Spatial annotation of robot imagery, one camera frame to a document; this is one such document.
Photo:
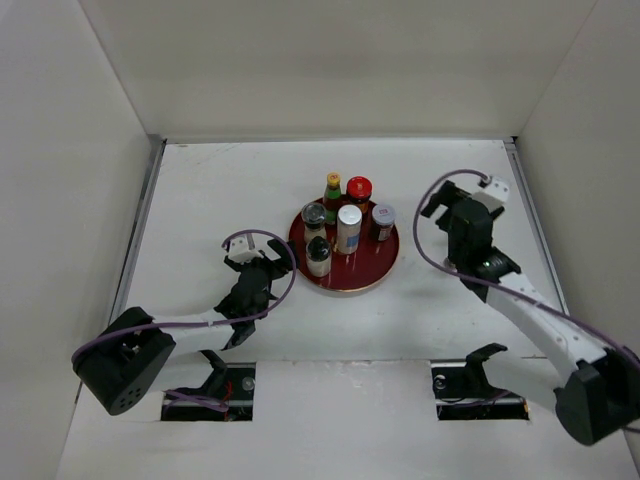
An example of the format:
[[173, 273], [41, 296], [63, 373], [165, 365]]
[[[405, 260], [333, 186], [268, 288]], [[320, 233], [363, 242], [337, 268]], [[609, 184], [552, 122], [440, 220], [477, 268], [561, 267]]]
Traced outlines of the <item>glass shaker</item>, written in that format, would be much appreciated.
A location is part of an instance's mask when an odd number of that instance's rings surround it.
[[306, 265], [310, 274], [321, 278], [331, 271], [331, 245], [326, 238], [314, 237], [306, 246]]
[[301, 210], [301, 219], [304, 224], [304, 243], [309, 244], [314, 238], [327, 238], [326, 234], [327, 211], [322, 203], [310, 202]]

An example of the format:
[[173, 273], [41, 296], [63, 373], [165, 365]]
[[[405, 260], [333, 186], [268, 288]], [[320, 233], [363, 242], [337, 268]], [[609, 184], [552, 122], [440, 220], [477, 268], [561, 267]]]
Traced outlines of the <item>grey lid spice jar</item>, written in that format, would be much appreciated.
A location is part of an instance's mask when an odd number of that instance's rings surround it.
[[396, 212], [391, 205], [376, 204], [371, 210], [371, 239], [376, 242], [388, 240], [391, 237], [395, 219]]

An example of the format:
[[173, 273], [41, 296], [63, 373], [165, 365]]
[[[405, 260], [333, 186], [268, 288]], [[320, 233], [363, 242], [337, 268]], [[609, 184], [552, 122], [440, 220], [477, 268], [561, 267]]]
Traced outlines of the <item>green label sauce bottle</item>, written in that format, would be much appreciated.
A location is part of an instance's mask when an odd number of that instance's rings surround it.
[[325, 222], [328, 225], [334, 225], [337, 213], [342, 206], [341, 176], [337, 172], [330, 172], [326, 177], [323, 205], [326, 211]]

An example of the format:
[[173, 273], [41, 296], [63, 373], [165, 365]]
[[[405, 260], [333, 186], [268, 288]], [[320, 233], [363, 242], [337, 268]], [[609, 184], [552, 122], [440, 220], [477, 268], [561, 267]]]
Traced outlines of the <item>white tall canister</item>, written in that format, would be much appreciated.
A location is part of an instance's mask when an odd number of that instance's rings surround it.
[[359, 246], [362, 211], [351, 204], [342, 206], [337, 214], [337, 251], [343, 255], [354, 253]]

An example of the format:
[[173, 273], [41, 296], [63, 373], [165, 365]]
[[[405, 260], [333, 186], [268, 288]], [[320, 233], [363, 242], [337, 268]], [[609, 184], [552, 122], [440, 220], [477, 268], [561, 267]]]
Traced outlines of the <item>red lid sauce jar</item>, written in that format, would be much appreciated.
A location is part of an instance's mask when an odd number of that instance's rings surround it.
[[363, 217], [366, 218], [372, 192], [373, 184], [367, 177], [354, 176], [347, 182], [346, 203], [358, 207]]

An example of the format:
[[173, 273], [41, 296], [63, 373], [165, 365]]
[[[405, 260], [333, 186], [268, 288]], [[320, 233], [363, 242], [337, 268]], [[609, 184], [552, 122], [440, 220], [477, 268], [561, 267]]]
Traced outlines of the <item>small dark pepper bottle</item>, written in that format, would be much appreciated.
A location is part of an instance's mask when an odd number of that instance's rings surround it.
[[448, 257], [443, 260], [443, 266], [449, 270], [456, 270], [456, 266], [450, 261]]

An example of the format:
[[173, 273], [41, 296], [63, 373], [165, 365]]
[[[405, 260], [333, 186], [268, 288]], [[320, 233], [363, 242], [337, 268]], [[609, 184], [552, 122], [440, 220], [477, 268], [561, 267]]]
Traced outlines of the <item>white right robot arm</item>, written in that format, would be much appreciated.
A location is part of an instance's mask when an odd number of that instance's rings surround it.
[[605, 334], [550, 306], [520, 266], [493, 244], [493, 226], [503, 213], [509, 186], [479, 176], [469, 193], [448, 176], [424, 194], [414, 215], [429, 218], [438, 209], [438, 228], [448, 242], [447, 265], [434, 268], [458, 278], [484, 304], [503, 315], [550, 362], [545, 374], [490, 343], [465, 358], [454, 380], [457, 396], [491, 399], [513, 393], [552, 411], [578, 443], [591, 446], [639, 418], [639, 359]]

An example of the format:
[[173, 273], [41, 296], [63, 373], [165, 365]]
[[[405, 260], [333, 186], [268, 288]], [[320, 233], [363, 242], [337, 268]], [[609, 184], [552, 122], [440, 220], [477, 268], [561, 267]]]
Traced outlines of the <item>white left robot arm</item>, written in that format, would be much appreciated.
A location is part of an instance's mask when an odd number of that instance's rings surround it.
[[257, 321], [283, 301], [272, 292], [274, 281], [294, 281], [300, 266], [294, 241], [268, 233], [267, 245], [277, 255], [271, 259], [255, 247], [254, 234], [244, 230], [224, 240], [224, 262], [238, 278], [212, 309], [160, 318], [130, 307], [73, 353], [74, 373], [108, 414], [121, 415], [154, 391], [171, 406], [229, 411], [233, 385], [219, 354], [254, 334]]

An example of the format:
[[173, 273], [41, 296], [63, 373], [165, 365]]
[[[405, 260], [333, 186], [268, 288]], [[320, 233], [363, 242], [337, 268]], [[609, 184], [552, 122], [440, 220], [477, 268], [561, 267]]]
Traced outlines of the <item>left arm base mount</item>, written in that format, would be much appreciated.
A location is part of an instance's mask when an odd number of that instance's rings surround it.
[[227, 363], [211, 350], [192, 355], [202, 371], [194, 387], [170, 387], [198, 402], [164, 394], [164, 422], [249, 422], [253, 419], [255, 363]]

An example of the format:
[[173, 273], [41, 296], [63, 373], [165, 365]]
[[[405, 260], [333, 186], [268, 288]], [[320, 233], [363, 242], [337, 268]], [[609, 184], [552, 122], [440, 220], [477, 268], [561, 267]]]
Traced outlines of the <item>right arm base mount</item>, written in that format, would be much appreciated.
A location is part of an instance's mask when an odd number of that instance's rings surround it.
[[492, 386], [484, 363], [506, 351], [491, 343], [464, 359], [431, 362], [432, 390], [440, 421], [529, 420], [526, 400], [508, 390]]

